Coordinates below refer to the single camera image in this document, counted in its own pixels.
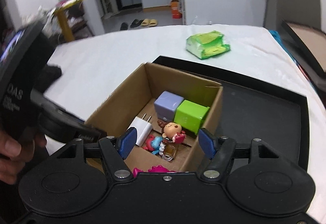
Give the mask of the person's left hand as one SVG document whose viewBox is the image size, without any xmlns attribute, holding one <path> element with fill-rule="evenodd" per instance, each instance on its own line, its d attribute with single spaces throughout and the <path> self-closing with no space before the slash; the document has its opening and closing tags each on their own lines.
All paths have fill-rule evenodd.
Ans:
<svg viewBox="0 0 326 224">
<path fill-rule="evenodd" d="M 20 144 L 1 129 L 1 181 L 13 185 L 18 174 L 34 157 L 35 147 L 44 148 L 46 137 L 40 131 L 32 132 L 32 140 Z"/>
</svg>

